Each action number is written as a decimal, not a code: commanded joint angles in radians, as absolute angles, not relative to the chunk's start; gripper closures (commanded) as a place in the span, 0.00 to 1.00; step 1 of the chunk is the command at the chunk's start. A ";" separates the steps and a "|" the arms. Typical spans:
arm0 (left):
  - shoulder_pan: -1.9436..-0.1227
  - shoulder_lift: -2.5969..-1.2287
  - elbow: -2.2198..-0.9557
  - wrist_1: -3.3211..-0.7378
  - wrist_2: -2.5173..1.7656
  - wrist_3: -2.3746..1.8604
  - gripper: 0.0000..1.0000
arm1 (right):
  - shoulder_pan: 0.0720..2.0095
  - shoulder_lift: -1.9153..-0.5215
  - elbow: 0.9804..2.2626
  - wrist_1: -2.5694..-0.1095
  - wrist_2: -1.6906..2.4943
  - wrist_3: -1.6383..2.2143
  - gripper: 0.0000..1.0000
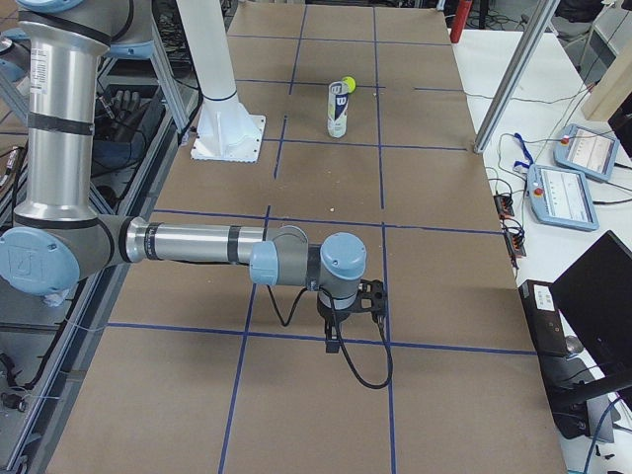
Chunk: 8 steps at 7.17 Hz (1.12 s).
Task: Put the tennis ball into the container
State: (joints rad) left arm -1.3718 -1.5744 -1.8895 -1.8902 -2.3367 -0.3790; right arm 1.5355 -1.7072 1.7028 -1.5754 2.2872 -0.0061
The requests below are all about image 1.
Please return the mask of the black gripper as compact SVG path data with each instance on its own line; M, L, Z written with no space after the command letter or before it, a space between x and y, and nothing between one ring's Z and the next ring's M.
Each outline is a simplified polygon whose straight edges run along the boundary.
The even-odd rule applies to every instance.
M318 292L317 310L325 322L325 349L327 354L337 354L341 344L335 321L343 323L354 314L364 312L361 298L355 296L345 298L330 297L325 291Z

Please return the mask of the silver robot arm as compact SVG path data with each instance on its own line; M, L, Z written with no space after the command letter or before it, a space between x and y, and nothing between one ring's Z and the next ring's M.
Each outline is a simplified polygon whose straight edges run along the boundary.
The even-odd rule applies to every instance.
M299 228L150 223L89 203L97 72L116 47L153 48L147 1L23 1L31 42L26 198L1 239L1 275L44 296L102 269L142 260L245 266L259 285L318 295L326 349L341 351L342 322L361 310L366 250L350 233L311 244Z

